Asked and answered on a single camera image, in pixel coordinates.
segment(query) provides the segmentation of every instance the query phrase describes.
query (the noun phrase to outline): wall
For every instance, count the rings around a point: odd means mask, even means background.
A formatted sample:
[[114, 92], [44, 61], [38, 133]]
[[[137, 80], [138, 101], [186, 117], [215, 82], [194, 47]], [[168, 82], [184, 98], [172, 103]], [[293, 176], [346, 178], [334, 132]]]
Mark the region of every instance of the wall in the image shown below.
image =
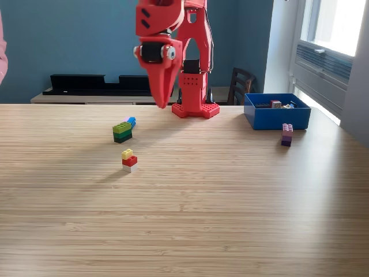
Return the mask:
[[264, 93], [287, 93], [299, 1], [274, 0]]
[[273, 0], [239, 0], [236, 20], [235, 66], [256, 76], [255, 88], [263, 92], [268, 59]]
[[[0, 0], [9, 71], [1, 103], [29, 103], [50, 87], [51, 74], [145, 74], [133, 57], [135, 5], [132, 0]], [[215, 43], [209, 84], [229, 86], [235, 43], [232, 18], [238, 0], [209, 1]]]
[[342, 112], [341, 127], [369, 147], [369, 1], [367, 1], [355, 60]]

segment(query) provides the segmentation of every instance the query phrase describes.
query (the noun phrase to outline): red robotic arm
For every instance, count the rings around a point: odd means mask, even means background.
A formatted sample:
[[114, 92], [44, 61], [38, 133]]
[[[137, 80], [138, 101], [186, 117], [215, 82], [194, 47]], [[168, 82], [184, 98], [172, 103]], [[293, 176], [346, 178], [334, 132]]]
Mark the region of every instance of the red robotic arm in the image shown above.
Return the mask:
[[[191, 22], [196, 14], [196, 22]], [[178, 36], [172, 39], [172, 31]], [[148, 72], [150, 90], [156, 104], [168, 104], [176, 75], [180, 71], [180, 99], [172, 106], [179, 117], [210, 118], [220, 108], [212, 102], [206, 86], [212, 53], [212, 33], [208, 21], [207, 0], [139, 0], [136, 8], [136, 34], [141, 45], [134, 55]], [[195, 39], [200, 60], [186, 60], [190, 39]]]

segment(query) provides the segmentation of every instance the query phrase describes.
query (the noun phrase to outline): green lego brick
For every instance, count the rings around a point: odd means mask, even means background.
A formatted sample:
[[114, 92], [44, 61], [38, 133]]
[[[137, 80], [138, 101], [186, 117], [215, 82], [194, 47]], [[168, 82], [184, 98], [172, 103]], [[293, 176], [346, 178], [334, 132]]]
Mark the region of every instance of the green lego brick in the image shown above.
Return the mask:
[[113, 132], [116, 133], [116, 134], [121, 134], [125, 131], [128, 131], [132, 129], [132, 124], [131, 123], [128, 123], [128, 122], [123, 122], [119, 125], [116, 125], [113, 127]]
[[125, 131], [123, 133], [120, 133], [120, 134], [117, 134], [117, 133], [113, 133], [114, 137], [117, 138], [117, 139], [122, 139], [128, 135], [132, 134], [132, 129], [128, 130], [128, 131]]
[[114, 142], [115, 143], [124, 143], [125, 141], [132, 139], [132, 134], [129, 134], [128, 136], [124, 137], [124, 138], [114, 138]]

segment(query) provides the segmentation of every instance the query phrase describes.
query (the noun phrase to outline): wooden chair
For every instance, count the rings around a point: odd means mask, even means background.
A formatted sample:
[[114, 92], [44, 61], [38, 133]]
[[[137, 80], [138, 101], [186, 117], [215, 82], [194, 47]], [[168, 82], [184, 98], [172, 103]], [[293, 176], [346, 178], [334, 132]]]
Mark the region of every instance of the wooden chair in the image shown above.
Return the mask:
[[233, 68], [232, 74], [232, 82], [229, 88], [228, 101], [227, 104], [229, 106], [234, 106], [235, 97], [237, 99], [237, 106], [244, 105], [244, 94], [251, 93], [251, 89], [253, 87], [253, 82], [255, 81], [255, 76], [251, 73], [240, 69]]

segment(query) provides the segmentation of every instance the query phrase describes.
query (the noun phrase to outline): pink sleeve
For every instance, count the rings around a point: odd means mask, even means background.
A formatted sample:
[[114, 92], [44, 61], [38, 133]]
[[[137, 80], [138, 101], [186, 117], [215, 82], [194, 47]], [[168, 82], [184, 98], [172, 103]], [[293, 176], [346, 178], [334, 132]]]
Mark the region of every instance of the pink sleeve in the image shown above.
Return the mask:
[[5, 77], [7, 72], [7, 57], [5, 55], [6, 50], [6, 42], [4, 41], [3, 29], [2, 29], [2, 20], [0, 13], [0, 84]]

